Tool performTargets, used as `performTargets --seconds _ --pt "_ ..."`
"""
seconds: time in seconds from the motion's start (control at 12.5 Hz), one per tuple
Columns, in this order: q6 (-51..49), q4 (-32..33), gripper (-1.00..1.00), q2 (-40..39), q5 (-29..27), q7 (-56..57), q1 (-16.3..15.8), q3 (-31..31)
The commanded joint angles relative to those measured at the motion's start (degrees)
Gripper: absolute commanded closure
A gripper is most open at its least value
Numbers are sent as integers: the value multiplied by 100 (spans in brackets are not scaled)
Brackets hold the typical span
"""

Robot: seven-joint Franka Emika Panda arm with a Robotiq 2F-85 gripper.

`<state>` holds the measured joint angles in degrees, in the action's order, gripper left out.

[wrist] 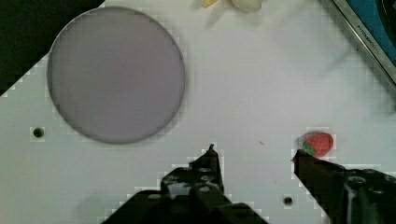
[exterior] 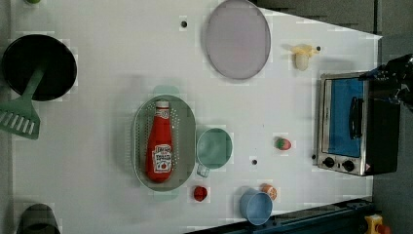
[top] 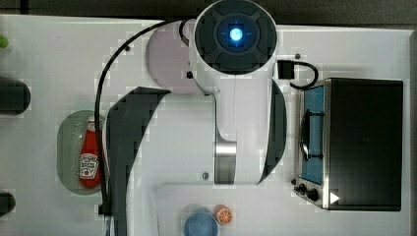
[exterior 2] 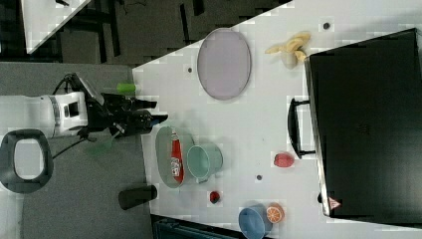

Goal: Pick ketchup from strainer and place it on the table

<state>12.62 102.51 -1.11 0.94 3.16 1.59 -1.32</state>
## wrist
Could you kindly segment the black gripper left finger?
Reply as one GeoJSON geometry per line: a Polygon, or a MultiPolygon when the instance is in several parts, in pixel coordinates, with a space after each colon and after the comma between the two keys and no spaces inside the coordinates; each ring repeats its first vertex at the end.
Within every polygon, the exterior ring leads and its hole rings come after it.
{"type": "Polygon", "coordinates": [[[132,196],[102,224],[269,224],[224,194],[219,154],[210,146],[187,167],[164,176],[158,190],[132,196]]]}

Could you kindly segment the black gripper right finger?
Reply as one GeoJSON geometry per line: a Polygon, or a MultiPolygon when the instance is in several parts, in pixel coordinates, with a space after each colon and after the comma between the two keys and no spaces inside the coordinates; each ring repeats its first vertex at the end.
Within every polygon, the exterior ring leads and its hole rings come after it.
{"type": "Polygon", "coordinates": [[[294,173],[331,224],[396,224],[395,177],[374,169],[347,169],[299,149],[294,173]]]}

